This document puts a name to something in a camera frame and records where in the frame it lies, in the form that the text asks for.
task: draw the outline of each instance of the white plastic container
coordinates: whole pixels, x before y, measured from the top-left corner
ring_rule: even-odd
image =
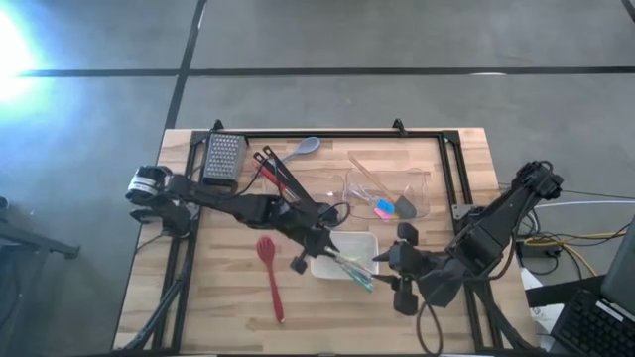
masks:
[[[379,274],[379,263],[373,262],[379,247],[377,237],[370,232],[330,232],[330,239],[339,252],[356,259],[366,269]],[[350,280],[350,277],[330,257],[318,256],[311,259],[311,274],[321,279]]]

